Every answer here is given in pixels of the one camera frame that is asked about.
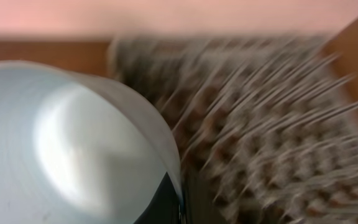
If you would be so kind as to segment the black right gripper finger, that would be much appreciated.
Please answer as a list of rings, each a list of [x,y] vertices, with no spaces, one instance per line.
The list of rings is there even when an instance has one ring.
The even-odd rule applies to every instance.
[[[135,224],[179,224],[180,204],[172,181],[166,173],[149,206]]]

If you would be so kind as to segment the light blue bowl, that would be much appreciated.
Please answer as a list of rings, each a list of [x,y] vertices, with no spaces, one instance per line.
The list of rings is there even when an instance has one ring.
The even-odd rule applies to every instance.
[[[135,223],[180,160],[162,115],[115,80],[0,61],[0,223]]]

